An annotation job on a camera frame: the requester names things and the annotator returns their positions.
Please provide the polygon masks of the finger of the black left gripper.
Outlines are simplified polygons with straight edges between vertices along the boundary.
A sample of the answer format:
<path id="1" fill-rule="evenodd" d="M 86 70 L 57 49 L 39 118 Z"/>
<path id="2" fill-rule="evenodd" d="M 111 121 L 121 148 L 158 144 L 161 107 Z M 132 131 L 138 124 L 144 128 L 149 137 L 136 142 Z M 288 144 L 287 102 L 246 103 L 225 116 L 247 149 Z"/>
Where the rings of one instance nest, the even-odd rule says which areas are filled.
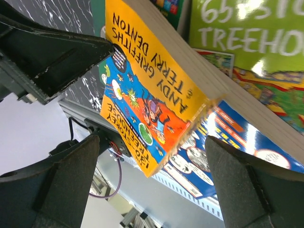
<path id="1" fill-rule="evenodd" d="M 0 3 L 1 99 L 45 105 L 113 52 L 104 38 L 40 25 Z"/>

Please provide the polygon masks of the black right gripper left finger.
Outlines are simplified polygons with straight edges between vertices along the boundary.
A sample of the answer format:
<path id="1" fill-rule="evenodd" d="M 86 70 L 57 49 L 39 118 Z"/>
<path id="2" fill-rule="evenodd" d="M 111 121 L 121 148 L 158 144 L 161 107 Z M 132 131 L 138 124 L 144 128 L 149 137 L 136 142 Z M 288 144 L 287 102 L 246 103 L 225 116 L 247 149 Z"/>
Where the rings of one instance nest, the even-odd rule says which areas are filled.
<path id="1" fill-rule="evenodd" d="M 0 177 L 2 228 L 81 227 L 99 153 L 89 136 L 71 148 Z"/>

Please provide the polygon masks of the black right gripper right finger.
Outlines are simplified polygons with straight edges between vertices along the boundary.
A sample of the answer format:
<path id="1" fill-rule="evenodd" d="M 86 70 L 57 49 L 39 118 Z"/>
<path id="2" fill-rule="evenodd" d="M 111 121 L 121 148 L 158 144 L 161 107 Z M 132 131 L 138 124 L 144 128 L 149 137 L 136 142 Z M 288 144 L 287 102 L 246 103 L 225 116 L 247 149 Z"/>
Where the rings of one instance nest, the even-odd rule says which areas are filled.
<path id="1" fill-rule="evenodd" d="M 233 155 L 236 175 L 216 189 L 227 228 L 302 228 L 304 175 L 257 157 Z"/>

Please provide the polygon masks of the dark blue treehouse book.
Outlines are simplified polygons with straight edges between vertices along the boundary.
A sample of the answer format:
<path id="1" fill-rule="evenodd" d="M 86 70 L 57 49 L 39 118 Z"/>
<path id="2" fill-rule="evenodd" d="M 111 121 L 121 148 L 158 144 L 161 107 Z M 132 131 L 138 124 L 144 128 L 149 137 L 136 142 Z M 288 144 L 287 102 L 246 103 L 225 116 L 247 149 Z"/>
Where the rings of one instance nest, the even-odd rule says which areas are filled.
<path id="1" fill-rule="evenodd" d="M 197 199 L 213 196 L 224 177 L 236 175 L 233 155 L 257 157 L 302 173 L 304 166 L 282 150 L 226 102 L 204 120 L 171 157 L 164 171 Z"/>

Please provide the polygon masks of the yellow 130-storey treehouse book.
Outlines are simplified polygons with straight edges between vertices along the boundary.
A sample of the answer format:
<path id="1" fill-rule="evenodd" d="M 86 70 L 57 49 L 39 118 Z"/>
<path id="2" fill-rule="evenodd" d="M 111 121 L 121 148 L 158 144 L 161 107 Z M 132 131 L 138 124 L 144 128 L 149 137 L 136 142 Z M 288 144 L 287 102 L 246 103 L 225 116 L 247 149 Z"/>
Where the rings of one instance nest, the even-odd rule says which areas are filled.
<path id="1" fill-rule="evenodd" d="M 156 174 L 196 127 L 226 102 L 300 164 L 304 138 L 193 50 L 148 0 L 108 0 L 101 116 L 126 143 L 144 175 Z"/>

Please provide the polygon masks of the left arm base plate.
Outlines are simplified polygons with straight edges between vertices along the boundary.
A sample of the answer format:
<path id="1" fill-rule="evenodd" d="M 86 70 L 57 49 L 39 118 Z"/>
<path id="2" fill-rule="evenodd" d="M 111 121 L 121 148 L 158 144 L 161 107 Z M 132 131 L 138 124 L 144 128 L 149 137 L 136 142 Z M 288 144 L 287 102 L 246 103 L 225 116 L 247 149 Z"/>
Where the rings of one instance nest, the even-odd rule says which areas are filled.
<path id="1" fill-rule="evenodd" d="M 116 157 L 131 157 L 131 153 L 124 143 L 120 134 L 107 126 L 104 126 L 98 122 L 86 118 L 84 120 L 90 133 L 99 137 L 99 155 L 105 152 L 107 149 L 113 149 Z"/>

